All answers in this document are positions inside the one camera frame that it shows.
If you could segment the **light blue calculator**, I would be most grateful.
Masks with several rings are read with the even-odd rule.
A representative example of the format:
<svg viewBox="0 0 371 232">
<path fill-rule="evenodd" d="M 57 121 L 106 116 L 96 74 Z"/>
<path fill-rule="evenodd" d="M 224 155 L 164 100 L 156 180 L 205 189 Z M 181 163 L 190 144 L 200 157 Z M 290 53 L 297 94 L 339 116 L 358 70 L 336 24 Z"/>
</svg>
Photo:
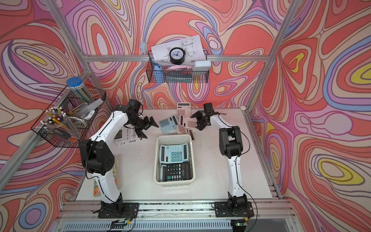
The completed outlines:
<svg viewBox="0 0 371 232">
<path fill-rule="evenodd" d="M 178 124 L 179 124 L 178 117 L 176 115 L 173 115 L 171 117 L 161 120 L 159 122 L 159 128 L 161 132 L 168 133 L 173 130 L 176 130 Z"/>
<path fill-rule="evenodd" d="M 188 143 L 180 145 L 161 145 L 159 147 L 159 162 L 161 164 L 175 164 L 189 161 Z"/>
<path fill-rule="evenodd" d="M 160 167 L 160 182 L 166 182 L 166 165 Z"/>
</svg>

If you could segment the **black calculator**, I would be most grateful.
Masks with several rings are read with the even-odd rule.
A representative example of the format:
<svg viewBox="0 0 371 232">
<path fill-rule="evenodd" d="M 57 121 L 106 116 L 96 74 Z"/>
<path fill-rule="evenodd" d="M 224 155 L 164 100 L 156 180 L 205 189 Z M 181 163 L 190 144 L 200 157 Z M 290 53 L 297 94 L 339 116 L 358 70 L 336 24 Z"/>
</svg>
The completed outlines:
<svg viewBox="0 0 371 232">
<path fill-rule="evenodd" d="M 193 178 L 189 161 L 164 165 L 166 165 L 166 182 L 191 180 Z"/>
</svg>

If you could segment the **light blue calculator front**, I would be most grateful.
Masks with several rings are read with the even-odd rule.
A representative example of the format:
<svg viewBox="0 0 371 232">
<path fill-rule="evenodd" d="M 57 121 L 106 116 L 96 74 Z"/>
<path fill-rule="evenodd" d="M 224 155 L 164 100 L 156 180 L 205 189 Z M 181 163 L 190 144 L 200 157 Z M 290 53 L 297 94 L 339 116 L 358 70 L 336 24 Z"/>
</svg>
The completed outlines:
<svg viewBox="0 0 371 232">
<path fill-rule="evenodd" d="M 166 182 L 166 165 L 160 167 L 160 182 Z"/>
</svg>

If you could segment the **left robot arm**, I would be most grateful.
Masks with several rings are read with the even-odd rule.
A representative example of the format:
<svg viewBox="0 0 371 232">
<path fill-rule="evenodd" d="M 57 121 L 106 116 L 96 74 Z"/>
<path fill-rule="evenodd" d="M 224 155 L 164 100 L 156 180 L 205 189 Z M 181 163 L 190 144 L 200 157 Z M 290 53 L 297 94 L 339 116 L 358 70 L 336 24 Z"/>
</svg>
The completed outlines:
<svg viewBox="0 0 371 232">
<path fill-rule="evenodd" d="M 153 117 L 143 116 L 139 113 L 141 103 L 131 99 L 127 105 L 117 105 L 105 122 L 90 139 L 79 142 L 79 150 L 85 173 L 92 174 L 101 192 L 101 210 L 121 214 L 125 211 L 122 194 L 119 192 L 113 168 L 115 157 L 114 138 L 119 130 L 131 125 L 138 138 L 146 139 L 144 131 L 150 127 L 158 127 Z"/>
</svg>

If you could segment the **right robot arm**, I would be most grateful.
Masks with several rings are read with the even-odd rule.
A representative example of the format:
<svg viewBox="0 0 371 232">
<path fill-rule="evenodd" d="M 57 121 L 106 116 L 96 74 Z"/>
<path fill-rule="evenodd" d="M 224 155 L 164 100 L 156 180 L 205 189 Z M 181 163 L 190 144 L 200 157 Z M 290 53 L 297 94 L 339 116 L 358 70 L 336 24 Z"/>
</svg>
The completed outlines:
<svg viewBox="0 0 371 232">
<path fill-rule="evenodd" d="M 192 118 L 197 120 L 196 129 L 203 130 L 206 126 L 219 129 L 219 150 L 226 159 L 229 176 L 228 199 L 225 202 L 212 204 L 216 217 L 243 217 L 251 218 L 254 210 L 247 200 L 243 189 L 241 175 L 241 156 L 243 154 L 242 132 L 239 126 L 228 124 L 221 113 L 213 109 L 211 103 L 203 105 L 203 111 L 197 111 Z"/>
</svg>

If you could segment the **pink calculator back tilted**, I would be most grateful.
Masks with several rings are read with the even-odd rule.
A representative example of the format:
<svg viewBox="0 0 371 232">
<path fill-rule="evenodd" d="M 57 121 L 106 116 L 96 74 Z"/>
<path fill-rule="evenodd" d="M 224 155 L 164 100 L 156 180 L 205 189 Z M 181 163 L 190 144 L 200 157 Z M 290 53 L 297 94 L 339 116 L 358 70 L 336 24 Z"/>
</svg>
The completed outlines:
<svg viewBox="0 0 371 232">
<path fill-rule="evenodd" d="M 189 116 L 180 115 L 179 124 L 185 128 L 195 129 L 197 127 L 197 119 Z"/>
</svg>

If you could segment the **pink calculator back top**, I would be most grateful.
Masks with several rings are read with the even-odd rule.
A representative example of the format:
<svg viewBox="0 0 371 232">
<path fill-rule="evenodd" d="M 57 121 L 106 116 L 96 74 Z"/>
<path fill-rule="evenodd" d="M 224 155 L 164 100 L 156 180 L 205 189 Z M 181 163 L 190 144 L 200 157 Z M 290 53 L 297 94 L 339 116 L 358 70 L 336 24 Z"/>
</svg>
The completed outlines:
<svg viewBox="0 0 371 232">
<path fill-rule="evenodd" d="M 191 116 L 191 103 L 190 102 L 179 102 L 177 104 L 176 115 L 179 117 L 183 116 Z"/>
</svg>

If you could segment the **white plastic storage box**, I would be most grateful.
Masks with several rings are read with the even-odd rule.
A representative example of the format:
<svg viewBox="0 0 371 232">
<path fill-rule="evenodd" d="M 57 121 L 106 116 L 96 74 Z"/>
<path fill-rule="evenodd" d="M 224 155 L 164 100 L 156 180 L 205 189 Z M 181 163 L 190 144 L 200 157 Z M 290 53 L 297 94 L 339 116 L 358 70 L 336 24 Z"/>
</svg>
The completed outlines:
<svg viewBox="0 0 371 232">
<path fill-rule="evenodd" d="M 192 138 L 187 134 L 157 138 L 154 182 L 163 187 L 189 185 L 195 180 Z"/>
</svg>

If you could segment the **pink calculator behind box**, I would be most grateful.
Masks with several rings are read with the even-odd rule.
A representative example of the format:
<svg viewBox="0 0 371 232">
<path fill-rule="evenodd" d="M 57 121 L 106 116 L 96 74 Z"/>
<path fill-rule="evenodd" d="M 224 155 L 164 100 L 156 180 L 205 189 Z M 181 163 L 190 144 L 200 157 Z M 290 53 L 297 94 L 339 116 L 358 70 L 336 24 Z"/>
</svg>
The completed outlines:
<svg viewBox="0 0 371 232">
<path fill-rule="evenodd" d="M 195 140 L 194 131 L 192 129 L 177 125 L 177 132 L 178 134 L 188 134 L 191 137 L 191 140 Z"/>
</svg>

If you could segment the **orange paperback book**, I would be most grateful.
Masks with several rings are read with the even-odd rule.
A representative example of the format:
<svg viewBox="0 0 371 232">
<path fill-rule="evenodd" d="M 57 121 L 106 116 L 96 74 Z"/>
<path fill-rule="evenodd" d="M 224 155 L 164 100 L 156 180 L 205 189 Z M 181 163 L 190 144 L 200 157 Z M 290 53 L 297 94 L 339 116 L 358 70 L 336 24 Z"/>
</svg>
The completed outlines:
<svg viewBox="0 0 371 232">
<path fill-rule="evenodd" d="M 116 187 L 119 188 L 119 184 L 118 184 L 118 180 L 117 180 L 117 176 L 116 176 L 116 168 L 115 168 L 115 166 L 112 169 L 112 173 L 113 173 L 113 177 L 114 177 L 114 181 L 115 181 Z M 98 183 L 97 183 L 96 180 L 94 180 L 93 196 L 94 197 L 100 197 L 101 196 L 99 185 L 98 185 Z"/>
</svg>

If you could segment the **white rounded device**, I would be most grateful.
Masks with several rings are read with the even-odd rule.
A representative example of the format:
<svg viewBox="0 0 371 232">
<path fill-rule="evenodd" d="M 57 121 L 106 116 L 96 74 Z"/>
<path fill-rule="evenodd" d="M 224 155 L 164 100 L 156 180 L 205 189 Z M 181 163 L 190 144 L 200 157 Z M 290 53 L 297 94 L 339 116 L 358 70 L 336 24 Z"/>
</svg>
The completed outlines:
<svg viewBox="0 0 371 232">
<path fill-rule="evenodd" d="M 196 61 L 193 63 L 193 72 L 207 72 L 211 68 L 211 61 Z"/>
</svg>

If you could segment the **white stapler in basket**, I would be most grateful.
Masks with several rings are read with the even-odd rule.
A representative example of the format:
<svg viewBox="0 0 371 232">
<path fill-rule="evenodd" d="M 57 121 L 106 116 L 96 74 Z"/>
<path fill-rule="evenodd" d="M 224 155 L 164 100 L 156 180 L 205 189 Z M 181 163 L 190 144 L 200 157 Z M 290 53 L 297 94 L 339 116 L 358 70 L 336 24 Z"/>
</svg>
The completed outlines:
<svg viewBox="0 0 371 232">
<path fill-rule="evenodd" d="M 83 103 L 81 106 L 77 107 L 76 109 L 72 110 L 70 112 L 71 116 L 77 117 L 77 118 L 85 118 L 88 115 L 91 115 L 91 112 L 95 112 L 95 109 L 98 108 L 101 104 L 103 104 L 103 100 L 101 98 L 87 104 Z"/>
</svg>

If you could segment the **black round clock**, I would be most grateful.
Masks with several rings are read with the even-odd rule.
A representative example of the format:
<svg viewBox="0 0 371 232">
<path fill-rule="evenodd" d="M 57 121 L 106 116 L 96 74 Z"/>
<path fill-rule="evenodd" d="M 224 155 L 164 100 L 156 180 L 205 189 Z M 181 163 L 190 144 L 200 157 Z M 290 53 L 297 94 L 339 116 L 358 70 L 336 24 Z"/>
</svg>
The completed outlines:
<svg viewBox="0 0 371 232">
<path fill-rule="evenodd" d="M 181 65 L 185 61 L 185 50 L 180 47 L 175 47 L 170 50 L 169 58 L 170 62 L 174 65 Z"/>
</svg>

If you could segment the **white paper drawing sheet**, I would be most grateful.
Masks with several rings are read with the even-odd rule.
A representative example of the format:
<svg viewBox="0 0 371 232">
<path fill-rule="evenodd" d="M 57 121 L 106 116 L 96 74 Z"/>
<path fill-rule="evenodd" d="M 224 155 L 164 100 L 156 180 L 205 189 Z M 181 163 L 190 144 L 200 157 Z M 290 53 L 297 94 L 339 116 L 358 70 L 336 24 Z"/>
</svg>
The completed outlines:
<svg viewBox="0 0 371 232">
<path fill-rule="evenodd" d="M 151 51 L 153 61 L 162 66 L 193 65 L 194 62 L 206 60 L 199 35 L 155 45 Z"/>
</svg>

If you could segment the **blue lid pencil jar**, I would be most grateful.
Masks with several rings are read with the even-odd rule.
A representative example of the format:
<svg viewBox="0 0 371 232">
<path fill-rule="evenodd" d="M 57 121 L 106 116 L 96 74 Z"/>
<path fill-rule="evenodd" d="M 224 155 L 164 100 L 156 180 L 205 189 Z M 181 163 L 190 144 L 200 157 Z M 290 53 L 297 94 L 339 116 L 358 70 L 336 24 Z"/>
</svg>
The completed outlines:
<svg viewBox="0 0 371 232">
<path fill-rule="evenodd" d="M 71 77 L 66 81 L 66 84 L 82 102 L 89 104 L 94 101 L 91 93 L 80 77 Z"/>
</svg>

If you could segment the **clear cup of pencils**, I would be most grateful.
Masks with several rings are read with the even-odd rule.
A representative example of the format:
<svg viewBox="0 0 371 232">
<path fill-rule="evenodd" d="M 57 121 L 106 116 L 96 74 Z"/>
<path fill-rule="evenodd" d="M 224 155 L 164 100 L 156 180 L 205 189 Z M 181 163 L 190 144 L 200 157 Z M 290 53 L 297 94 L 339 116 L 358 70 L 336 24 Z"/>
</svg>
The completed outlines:
<svg viewBox="0 0 371 232">
<path fill-rule="evenodd" d="M 63 139 L 80 139 L 81 133 L 76 128 L 70 117 L 60 107 L 51 107 L 44 112 L 47 117 L 40 121 L 48 131 Z"/>
</svg>

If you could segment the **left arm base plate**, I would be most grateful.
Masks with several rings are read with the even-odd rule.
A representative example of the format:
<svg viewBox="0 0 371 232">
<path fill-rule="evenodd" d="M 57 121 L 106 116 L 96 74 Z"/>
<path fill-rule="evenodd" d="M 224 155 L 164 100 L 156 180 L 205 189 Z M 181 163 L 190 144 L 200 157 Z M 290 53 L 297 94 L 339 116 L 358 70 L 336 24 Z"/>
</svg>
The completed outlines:
<svg viewBox="0 0 371 232">
<path fill-rule="evenodd" d="M 139 203 L 101 203 L 98 218 L 136 218 Z"/>
</svg>

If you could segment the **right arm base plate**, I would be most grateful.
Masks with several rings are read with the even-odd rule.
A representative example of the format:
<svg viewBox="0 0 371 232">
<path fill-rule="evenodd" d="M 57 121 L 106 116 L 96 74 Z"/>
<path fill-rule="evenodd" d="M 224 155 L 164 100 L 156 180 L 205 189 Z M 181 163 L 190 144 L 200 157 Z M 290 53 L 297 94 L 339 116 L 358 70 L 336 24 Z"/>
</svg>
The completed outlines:
<svg viewBox="0 0 371 232">
<path fill-rule="evenodd" d="M 229 205 L 228 202 L 214 202 L 213 208 L 217 218 L 252 218 L 255 216 L 251 202 L 246 202 L 237 206 Z"/>
</svg>

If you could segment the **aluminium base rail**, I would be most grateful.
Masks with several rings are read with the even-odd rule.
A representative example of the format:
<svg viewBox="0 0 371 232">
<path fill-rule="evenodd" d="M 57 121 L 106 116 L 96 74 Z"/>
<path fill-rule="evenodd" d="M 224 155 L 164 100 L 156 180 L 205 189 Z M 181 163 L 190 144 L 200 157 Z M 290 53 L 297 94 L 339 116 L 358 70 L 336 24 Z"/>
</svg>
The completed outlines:
<svg viewBox="0 0 371 232">
<path fill-rule="evenodd" d="M 120 218 L 99 218 L 98 201 L 62 206 L 50 232 L 302 232 L 298 216 L 287 200 L 252 202 L 254 216 L 224 213 L 216 200 L 128 201 Z"/>
</svg>

